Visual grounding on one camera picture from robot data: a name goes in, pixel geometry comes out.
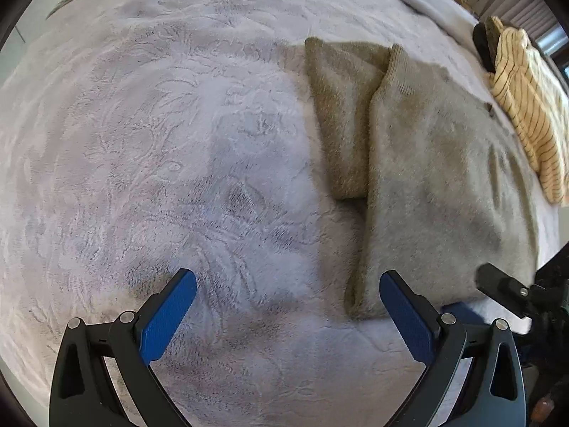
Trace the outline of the window with dark frame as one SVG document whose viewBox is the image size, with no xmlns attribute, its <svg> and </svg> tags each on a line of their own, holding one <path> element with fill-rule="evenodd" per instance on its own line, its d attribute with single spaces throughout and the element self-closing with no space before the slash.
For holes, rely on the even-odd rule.
<svg viewBox="0 0 569 427">
<path fill-rule="evenodd" d="M 537 39 L 537 44 L 553 62 L 560 73 L 568 80 L 568 35 L 557 24 Z"/>
</svg>

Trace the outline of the taupe knit sweater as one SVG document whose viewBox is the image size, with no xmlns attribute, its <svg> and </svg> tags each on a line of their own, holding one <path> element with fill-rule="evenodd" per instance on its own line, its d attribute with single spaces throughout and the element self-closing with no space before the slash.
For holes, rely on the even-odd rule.
<svg viewBox="0 0 569 427">
<path fill-rule="evenodd" d="M 305 49 L 330 192 L 366 205 L 348 314 L 385 314 L 389 270 L 436 306 L 476 299 L 484 263 L 529 281 L 539 186 L 493 106 L 400 45 L 310 38 Z"/>
</svg>

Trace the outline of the lavender plush bed blanket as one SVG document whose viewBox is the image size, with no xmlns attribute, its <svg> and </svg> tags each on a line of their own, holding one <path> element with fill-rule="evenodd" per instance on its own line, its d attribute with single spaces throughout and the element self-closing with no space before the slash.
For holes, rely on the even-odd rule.
<svg viewBox="0 0 569 427">
<path fill-rule="evenodd" d="M 420 375 L 344 296 L 305 42 L 400 45 L 491 104 L 470 34 L 401 0 L 73 0 L 1 88 L 1 356 L 41 406 L 65 327 L 198 296 L 154 371 L 197 426 L 374 426 Z"/>
</svg>

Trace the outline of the cream striped garment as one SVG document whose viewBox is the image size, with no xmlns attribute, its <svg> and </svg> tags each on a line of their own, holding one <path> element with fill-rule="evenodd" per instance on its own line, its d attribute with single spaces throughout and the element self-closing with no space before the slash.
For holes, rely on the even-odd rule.
<svg viewBox="0 0 569 427">
<path fill-rule="evenodd" d="M 504 110 L 551 204 L 568 204 L 568 96 L 523 29 L 497 16 L 485 21 L 496 35 L 491 92 Z"/>
</svg>

